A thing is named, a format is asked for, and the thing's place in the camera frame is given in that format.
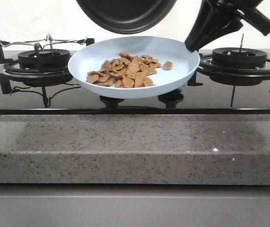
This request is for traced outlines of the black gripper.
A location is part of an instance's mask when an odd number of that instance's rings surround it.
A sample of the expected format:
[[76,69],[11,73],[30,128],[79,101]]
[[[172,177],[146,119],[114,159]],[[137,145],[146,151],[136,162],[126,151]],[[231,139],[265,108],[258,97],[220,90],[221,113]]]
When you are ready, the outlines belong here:
[[[216,5],[230,16],[243,19],[264,36],[270,33],[270,19],[257,6],[261,0],[218,0]],[[214,0],[203,0],[196,21],[185,40],[191,52],[198,51],[212,41],[236,32],[243,27],[239,19],[223,20],[223,14],[216,8]]]

